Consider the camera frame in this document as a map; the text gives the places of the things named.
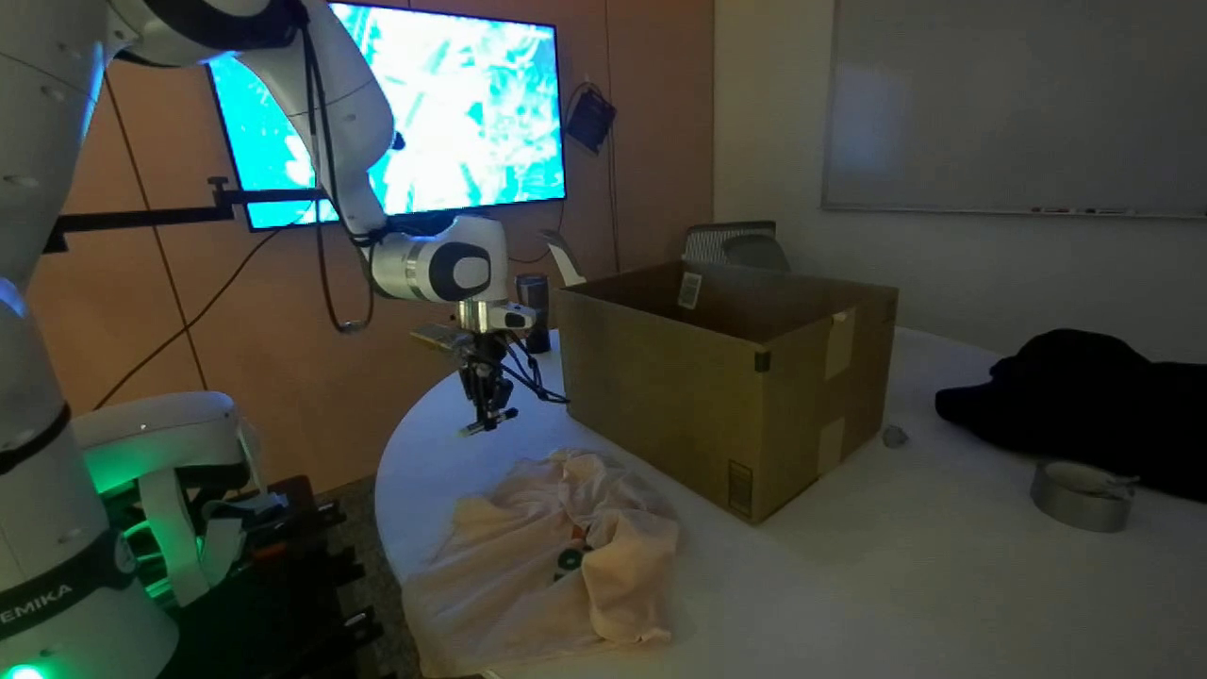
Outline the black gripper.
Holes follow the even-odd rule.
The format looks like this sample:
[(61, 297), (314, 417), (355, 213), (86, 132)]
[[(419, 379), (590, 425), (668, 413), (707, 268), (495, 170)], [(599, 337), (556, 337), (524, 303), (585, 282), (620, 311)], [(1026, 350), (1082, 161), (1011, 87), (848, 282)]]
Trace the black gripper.
[(503, 357), (513, 339), (532, 332), (537, 315), (516, 303), (461, 303), (456, 306), (456, 357), (466, 398), (472, 404), (468, 432), (490, 432), (495, 422), (516, 418), (513, 383), (507, 383)]

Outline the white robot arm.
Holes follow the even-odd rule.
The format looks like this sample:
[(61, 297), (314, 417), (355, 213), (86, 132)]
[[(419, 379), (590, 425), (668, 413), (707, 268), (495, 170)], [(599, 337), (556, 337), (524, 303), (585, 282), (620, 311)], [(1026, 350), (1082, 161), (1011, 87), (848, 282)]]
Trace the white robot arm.
[(86, 471), (78, 398), (32, 291), (68, 220), (111, 67), (216, 57), (277, 97), (376, 295), (434, 306), (507, 295), (503, 224), (456, 215), (419, 238), (390, 220), (373, 166), (402, 124), (331, 0), (0, 0), (4, 679), (158, 679), (177, 657), (180, 625), (139, 584)]

